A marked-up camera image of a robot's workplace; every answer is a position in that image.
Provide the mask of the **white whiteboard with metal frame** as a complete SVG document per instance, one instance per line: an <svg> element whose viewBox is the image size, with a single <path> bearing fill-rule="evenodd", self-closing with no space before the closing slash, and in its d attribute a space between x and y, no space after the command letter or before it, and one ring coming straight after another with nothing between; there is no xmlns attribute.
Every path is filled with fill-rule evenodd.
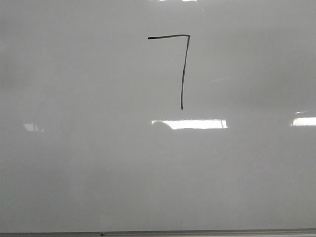
<svg viewBox="0 0 316 237"><path fill-rule="evenodd" d="M315 1L1 1L2 232L315 226Z"/></svg>

